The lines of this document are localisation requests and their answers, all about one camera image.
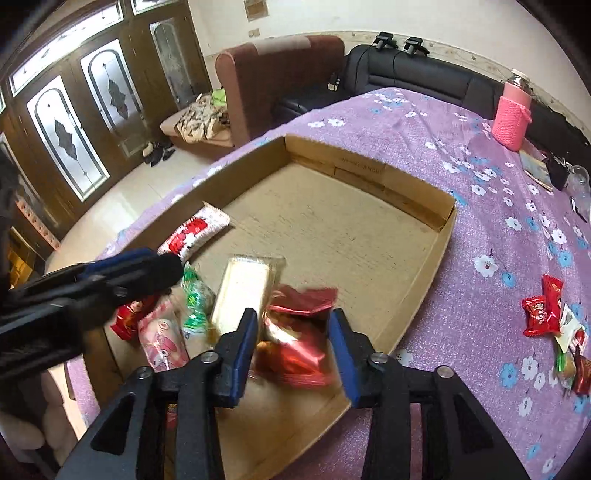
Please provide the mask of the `pink knitted sleeve thermos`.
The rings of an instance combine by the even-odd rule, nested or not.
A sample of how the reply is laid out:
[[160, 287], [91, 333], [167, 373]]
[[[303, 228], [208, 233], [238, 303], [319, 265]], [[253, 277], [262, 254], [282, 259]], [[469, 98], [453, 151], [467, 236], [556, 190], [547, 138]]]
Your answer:
[[504, 83], [492, 126], [493, 137], [508, 150], [518, 152], [532, 123], [533, 91], [530, 79], [513, 69]]

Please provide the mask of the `red candy wrapper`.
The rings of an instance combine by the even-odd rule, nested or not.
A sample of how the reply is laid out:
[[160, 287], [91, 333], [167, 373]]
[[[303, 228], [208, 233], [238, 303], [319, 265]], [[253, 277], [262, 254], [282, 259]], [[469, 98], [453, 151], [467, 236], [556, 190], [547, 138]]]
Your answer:
[[526, 337], [544, 335], [558, 336], [561, 333], [560, 318], [562, 310], [562, 290], [564, 282], [556, 277], [544, 274], [541, 279], [542, 294], [522, 300], [521, 305], [526, 317]]

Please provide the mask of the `pink snack packet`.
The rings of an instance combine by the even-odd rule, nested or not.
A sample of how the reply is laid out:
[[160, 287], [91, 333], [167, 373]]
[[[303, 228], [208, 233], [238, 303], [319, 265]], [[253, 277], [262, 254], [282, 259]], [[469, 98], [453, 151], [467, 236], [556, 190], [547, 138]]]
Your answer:
[[163, 299], [138, 323], [138, 338], [155, 372], [181, 368], [189, 361], [171, 300]]

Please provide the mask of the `white red snack sachet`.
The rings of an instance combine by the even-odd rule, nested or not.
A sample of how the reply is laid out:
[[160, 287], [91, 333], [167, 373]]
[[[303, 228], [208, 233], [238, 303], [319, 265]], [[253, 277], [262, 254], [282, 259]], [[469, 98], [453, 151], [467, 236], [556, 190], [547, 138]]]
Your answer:
[[566, 353], [568, 350], [579, 350], [583, 354], [588, 345], [589, 335], [568, 304], [562, 307], [559, 327], [560, 332], [555, 340], [560, 351]]

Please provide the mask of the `wooden glass panel door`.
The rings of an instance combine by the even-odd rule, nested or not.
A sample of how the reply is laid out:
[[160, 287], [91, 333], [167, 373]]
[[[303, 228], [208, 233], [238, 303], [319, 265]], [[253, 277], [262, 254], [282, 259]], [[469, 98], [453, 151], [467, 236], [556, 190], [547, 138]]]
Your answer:
[[63, 237], [211, 87], [184, 1], [60, 1], [1, 71], [1, 144]]

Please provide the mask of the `beige green snack packet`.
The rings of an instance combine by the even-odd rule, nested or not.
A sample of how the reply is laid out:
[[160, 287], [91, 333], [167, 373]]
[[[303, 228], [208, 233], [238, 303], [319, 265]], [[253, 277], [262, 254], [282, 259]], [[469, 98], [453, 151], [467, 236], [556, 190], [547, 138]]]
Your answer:
[[555, 376], [564, 389], [571, 390], [576, 376], [574, 355], [569, 347], [563, 349], [558, 341], [555, 341], [554, 344], [556, 352]]

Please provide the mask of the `purple floral tablecloth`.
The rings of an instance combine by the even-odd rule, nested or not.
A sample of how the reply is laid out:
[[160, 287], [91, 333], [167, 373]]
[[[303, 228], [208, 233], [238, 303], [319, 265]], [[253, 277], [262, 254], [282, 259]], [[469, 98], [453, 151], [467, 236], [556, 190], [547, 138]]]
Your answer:
[[550, 275], [590, 323], [590, 228], [567, 196], [522, 170], [464, 108], [385, 88], [304, 114], [256, 139], [318, 140], [400, 168], [450, 194], [459, 214], [438, 275], [394, 354], [411, 367], [449, 361], [534, 479], [554, 479], [590, 422], [590, 401], [555, 368], [557, 345], [524, 335], [524, 298]]

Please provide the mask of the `dark red foil snack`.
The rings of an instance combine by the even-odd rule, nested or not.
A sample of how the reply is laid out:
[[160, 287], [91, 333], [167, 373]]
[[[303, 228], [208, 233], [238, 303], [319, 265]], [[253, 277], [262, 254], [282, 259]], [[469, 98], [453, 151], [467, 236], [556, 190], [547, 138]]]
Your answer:
[[328, 321], [337, 298], [334, 287], [277, 286], [264, 312], [253, 377], [301, 389], [331, 385]]

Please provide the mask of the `red candy packet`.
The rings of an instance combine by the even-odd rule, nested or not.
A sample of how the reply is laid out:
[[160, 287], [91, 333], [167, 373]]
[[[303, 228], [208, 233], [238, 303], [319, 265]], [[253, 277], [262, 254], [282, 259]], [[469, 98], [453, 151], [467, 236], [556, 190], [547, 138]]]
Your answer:
[[137, 336], [139, 321], [153, 310], [159, 298], [159, 294], [153, 294], [119, 307], [111, 330], [123, 341], [133, 340]]

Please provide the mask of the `cream wafer snack pack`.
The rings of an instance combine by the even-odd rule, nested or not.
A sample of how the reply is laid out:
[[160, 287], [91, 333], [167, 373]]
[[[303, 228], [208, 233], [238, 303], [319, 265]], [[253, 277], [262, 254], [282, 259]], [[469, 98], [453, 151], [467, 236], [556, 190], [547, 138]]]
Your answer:
[[215, 341], [238, 329], [246, 308], [256, 312], [256, 335], [259, 335], [270, 294], [276, 289], [285, 265], [283, 257], [235, 255], [228, 259], [211, 314]]

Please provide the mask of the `shallow cardboard box tray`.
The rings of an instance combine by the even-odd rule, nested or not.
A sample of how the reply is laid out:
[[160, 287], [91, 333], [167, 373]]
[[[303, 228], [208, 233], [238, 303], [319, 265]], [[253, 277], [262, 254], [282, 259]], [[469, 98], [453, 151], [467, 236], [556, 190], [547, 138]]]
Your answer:
[[[458, 216], [448, 193], [403, 170], [297, 136], [279, 137], [238, 158], [132, 230], [121, 250], [156, 250], [204, 202], [230, 228], [197, 253], [215, 291], [231, 255], [283, 257], [281, 281], [337, 287], [353, 330], [390, 353], [413, 322], [444, 258]], [[146, 364], [138, 346], [103, 330], [86, 336], [84, 362], [105, 407]], [[349, 409], [338, 385], [300, 390], [249, 380], [238, 407], [218, 414], [226, 479], [270, 479], [297, 460]]]

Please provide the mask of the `patterned blanket on bench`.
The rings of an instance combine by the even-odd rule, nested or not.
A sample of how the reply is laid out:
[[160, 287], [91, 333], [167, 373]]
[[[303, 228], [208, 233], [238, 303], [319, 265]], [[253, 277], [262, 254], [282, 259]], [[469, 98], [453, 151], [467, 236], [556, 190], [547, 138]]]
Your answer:
[[175, 130], [187, 143], [222, 139], [230, 133], [228, 100], [223, 88], [202, 93], [184, 110]]

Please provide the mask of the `black small pouch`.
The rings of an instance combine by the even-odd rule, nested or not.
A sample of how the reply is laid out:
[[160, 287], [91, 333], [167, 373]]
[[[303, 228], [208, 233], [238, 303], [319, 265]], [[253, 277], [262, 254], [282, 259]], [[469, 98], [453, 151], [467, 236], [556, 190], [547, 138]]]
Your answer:
[[569, 168], [564, 158], [551, 155], [545, 159], [552, 185], [559, 191], [565, 188], [569, 176]]

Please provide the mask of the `small booklet on table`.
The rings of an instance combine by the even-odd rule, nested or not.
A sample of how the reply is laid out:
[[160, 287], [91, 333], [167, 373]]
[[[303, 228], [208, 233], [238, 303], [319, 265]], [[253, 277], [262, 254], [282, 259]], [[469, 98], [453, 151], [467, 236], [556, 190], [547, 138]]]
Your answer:
[[553, 185], [546, 164], [525, 150], [520, 150], [519, 156], [523, 171], [537, 184], [552, 191]]

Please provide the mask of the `shoes on floor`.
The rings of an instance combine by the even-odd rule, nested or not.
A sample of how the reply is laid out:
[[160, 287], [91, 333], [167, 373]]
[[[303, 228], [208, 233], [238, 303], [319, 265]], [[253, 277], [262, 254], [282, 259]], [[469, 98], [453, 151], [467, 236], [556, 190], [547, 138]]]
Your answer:
[[170, 141], [148, 142], [142, 150], [143, 163], [154, 167], [168, 160], [174, 152], [175, 148]]

